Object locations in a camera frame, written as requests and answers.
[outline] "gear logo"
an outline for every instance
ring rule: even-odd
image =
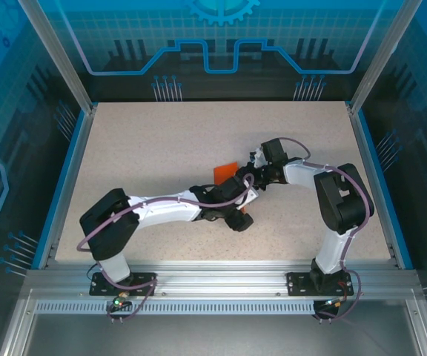
[[[19,9],[16,0],[0,0],[0,32],[8,37],[19,23]]]
[[[234,24],[243,21],[245,14],[252,14],[252,8],[259,5],[259,0],[187,0],[191,15],[197,15],[199,21],[207,20],[208,24]]]

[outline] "table top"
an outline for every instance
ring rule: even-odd
[[[214,181],[216,166],[245,165],[278,136],[298,139],[310,162],[353,163],[370,191],[344,102],[100,103],[63,232],[58,263],[86,263],[76,250],[79,218],[113,188],[131,196],[175,194]],[[301,147],[283,142],[289,157]],[[254,224],[241,233],[224,221],[170,222],[136,231],[125,248],[135,260],[310,260],[325,233],[315,191],[270,185],[247,207]],[[378,214],[358,234],[350,260],[390,257]]]

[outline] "orange object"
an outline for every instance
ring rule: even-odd
[[[238,163],[233,162],[229,165],[220,165],[213,169],[213,182],[216,185],[222,184],[225,180],[233,177],[238,171]]]

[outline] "blue wall panel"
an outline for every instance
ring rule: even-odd
[[[363,106],[415,267],[427,284],[427,1]]]
[[[37,244],[52,200],[72,116],[79,111],[17,1],[1,0],[0,342],[33,259],[29,245]]]
[[[315,100],[351,98],[401,3],[44,0],[42,6],[95,101],[179,100],[167,82],[162,95],[155,80],[172,75],[182,83],[182,99]],[[303,96],[308,85],[314,90]]]

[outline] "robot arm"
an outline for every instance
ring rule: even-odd
[[[130,275],[122,250],[133,233],[142,228],[174,221],[214,221],[222,218],[234,231],[247,229],[253,219],[241,208],[255,200],[258,193],[250,189],[245,197],[234,204],[226,205],[225,202],[238,197],[248,188],[248,184],[239,177],[231,177],[221,185],[194,186],[163,197],[128,197],[123,189],[117,188],[87,211],[80,218],[80,225],[88,235],[114,214],[133,207],[131,212],[114,220],[88,241],[94,260],[100,263],[113,282],[119,282]]]
[[[351,164],[342,165],[339,169],[364,192],[371,216],[374,206],[357,169]],[[93,258],[113,282],[119,282],[130,275],[122,250],[135,230],[173,221],[214,221],[222,218],[232,230],[244,231],[253,220],[248,214],[243,214],[241,208],[255,200],[258,193],[250,189],[242,199],[233,204],[231,201],[247,189],[249,183],[244,180],[247,174],[254,176],[255,189],[265,190],[273,182],[316,189],[322,219],[328,229],[322,248],[313,259],[310,277],[319,293],[329,285],[336,286],[337,278],[341,278],[341,262],[350,244],[351,232],[365,219],[363,199],[350,182],[328,166],[311,164],[297,157],[289,159],[279,139],[263,143],[261,148],[251,153],[251,161],[234,177],[210,190],[205,185],[194,186],[159,198],[127,197],[121,188],[110,191],[80,219],[86,236],[114,214],[129,207],[133,209],[88,240]]]
[[[346,164],[338,168],[358,184],[365,194],[372,216],[373,202],[355,166]],[[316,190],[327,230],[322,248],[313,259],[310,276],[318,292],[329,285],[335,286],[337,275],[342,270],[341,260],[350,244],[351,232],[365,219],[365,204],[357,189],[327,165],[310,164],[301,158],[289,159],[279,139],[263,143],[251,154],[251,162],[241,170],[242,174],[252,173],[255,177],[254,187],[262,190],[272,182]]]

